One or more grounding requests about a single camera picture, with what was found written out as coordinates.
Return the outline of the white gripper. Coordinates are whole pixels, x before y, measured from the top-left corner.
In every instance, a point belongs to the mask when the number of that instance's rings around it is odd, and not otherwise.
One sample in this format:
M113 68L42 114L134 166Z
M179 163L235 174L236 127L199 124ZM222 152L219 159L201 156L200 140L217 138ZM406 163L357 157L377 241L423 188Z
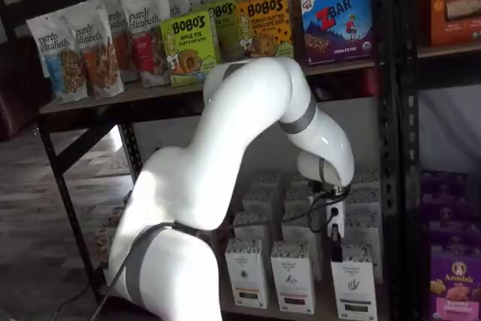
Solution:
M331 237L331 261L342 262L342 238L345 236L346 210L344 201L331 202L326 208L327 231Z

